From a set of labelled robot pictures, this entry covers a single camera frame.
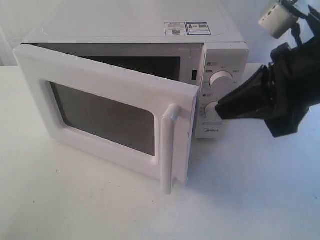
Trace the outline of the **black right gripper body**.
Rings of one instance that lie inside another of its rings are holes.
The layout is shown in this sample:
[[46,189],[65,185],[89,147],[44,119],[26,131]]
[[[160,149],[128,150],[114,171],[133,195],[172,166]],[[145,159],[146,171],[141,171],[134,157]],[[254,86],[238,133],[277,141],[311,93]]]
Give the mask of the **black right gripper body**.
[[297,46],[280,45],[273,61],[257,70],[263,93],[257,112],[274,138],[297,133],[309,108],[320,103],[320,37],[302,42],[298,23],[291,34]]

